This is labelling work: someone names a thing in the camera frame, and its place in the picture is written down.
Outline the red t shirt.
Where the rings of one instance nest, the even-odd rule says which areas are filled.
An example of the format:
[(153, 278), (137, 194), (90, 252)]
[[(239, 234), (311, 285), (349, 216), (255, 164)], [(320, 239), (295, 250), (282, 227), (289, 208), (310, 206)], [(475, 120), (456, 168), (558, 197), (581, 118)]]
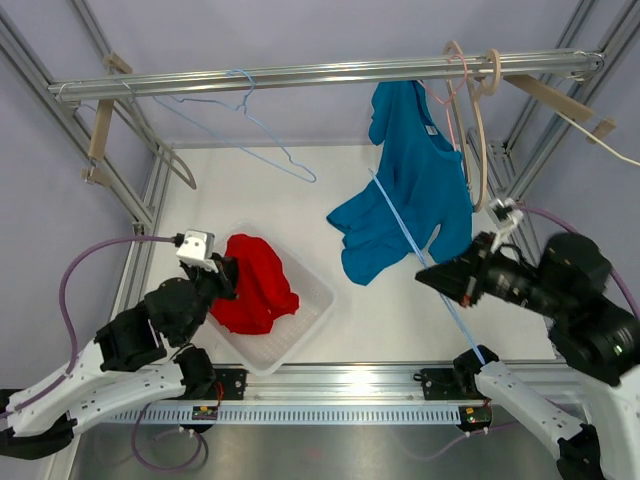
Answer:
[(214, 319), (231, 333), (264, 335), (280, 317), (293, 315), (299, 296), (287, 280), (283, 263), (269, 243), (245, 233), (232, 235), (225, 254), (239, 267), (236, 298), (217, 300), (210, 310)]

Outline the blue wire hanger with shirt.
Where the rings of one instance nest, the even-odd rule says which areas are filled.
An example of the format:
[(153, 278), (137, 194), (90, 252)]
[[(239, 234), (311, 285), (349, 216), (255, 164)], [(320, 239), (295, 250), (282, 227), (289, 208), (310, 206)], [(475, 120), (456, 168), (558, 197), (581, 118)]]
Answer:
[[(410, 245), (411, 249), (413, 250), (414, 254), (418, 257), (418, 259), (419, 259), (420, 263), (422, 264), (422, 266), (424, 268), (427, 268), (428, 267), (428, 262), (426, 260), (426, 257), (424, 256), (424, 253), (418, 247), (418, 245), (415, 242), (413, 236), (411, 235), (408, 227), (406, 226), (405, 222), (403, 221), (403, 219), (401, 218), (399, 212), (397, 211), (396, 207), (394, 206), (393, 202), (391, 201), (389, 195), (387, 194), (386, 190), (384, 189), (383, 185), (381, 184), (380, 180), (378, 179), (376, 173), (372, 169), (368, 169), (368, 172), (369, 172), (369, 174), (371, 176), (371, 179), (373, 180), (373, 182), (377, 186), (379, 192), (383, 196), (387, 206), (389, 207), (389, 209), (390, 209), (392, 215), (394, 216), (394, 218), (395, 218), (395, 220), (396, 220), (396, 222), (397, 222), (402, 234), (404, 235), (405, 239), (409, 243), (409, 245)], [(472, 352), (475, 354), (475, 356), (479, 360), (480, 365), (481, 366), (486, 365), (487, 361), (486, 361), (484, 355), (481, 353), (478, 343), (474, 340), (473, 335), (471, 334), (471, 331), (469, 330), (469, 328), (467, 327), (466, 323), (464, 322), (464, 320), (461, 318), (461, 316), (459, 315), (459, 313), (457, 312), (457, 310), (453, 306), (451, 300), (448, 299), (442, 293), (440, 293), (439, 296), (440, 296), (442, 302), (444, 303), (445, 307), (449, 311), (450, 315), (452, 316), (453, 320), (455, 321), (456, 325), (458, 326), (459, 330), (461, 331), (461, 333), (464, 335), (464, 337), (466, 338), (467, 342), (469, 343), (469, 346), (471, 347)]]

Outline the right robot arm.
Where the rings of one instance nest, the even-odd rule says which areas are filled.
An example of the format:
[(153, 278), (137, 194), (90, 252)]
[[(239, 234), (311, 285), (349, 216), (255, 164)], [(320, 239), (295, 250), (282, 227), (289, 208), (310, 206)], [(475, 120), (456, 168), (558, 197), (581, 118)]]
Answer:
[(454, 360), (454, 389), (498, 402), (546, 447), (564, 479), (638, 478), (639, 320), (604, 294), (611, 263), (574, 232), (550, 237), (537, 265), (505, 256), (496, 238), (480, 233), (416, 280), (462, 307), (490, 295), (551, 319), (548, 338), (576, 371), (591, 420), (555, 407), (483, 345)]

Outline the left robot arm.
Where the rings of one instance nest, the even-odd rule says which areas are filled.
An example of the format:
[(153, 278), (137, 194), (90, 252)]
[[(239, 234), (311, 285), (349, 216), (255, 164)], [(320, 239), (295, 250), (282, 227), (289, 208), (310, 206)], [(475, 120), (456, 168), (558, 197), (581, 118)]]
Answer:
[(59, 369), (62, 382), (53, 391), (43, 384), (2, 390), (8, 417), (2, 456), (41, 459), (137, 405), (208, 396), (216, 374), (191, 340), (216, 301), (235, 299), (239, 277), (235, 258), (213, 254), (212, 261), (212, 270), (183, 264), (185, 277), (163, 281), (117, 314), (78, 353), (74, 367)]

